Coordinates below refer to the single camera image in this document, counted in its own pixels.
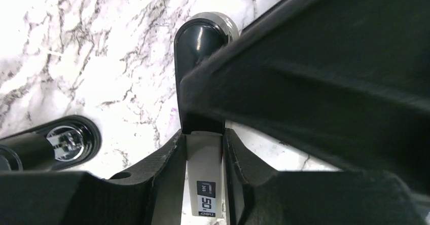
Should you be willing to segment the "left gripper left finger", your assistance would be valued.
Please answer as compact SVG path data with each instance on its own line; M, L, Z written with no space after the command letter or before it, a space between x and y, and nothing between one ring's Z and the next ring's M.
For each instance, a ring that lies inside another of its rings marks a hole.
M176 132L138 163L88 172L1 173L1 224L180 224L186 137Z

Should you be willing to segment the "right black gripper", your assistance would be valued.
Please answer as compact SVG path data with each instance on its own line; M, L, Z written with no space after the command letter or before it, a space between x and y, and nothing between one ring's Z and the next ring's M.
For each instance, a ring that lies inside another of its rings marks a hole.
M185 76L181 107L429 193L429 0L281 0Z

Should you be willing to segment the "black stapler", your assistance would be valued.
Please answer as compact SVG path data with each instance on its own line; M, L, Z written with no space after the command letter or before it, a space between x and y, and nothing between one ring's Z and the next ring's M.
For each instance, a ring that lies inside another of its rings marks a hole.
M1 138L1 171L58 171L91 160L101 133L90 119L71 115Z

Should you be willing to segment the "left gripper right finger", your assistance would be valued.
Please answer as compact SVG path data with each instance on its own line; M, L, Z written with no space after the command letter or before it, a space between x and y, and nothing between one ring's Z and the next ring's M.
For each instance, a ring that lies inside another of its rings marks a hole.
M425 224L426 201L388 172L278 171L223 136L228 224Z

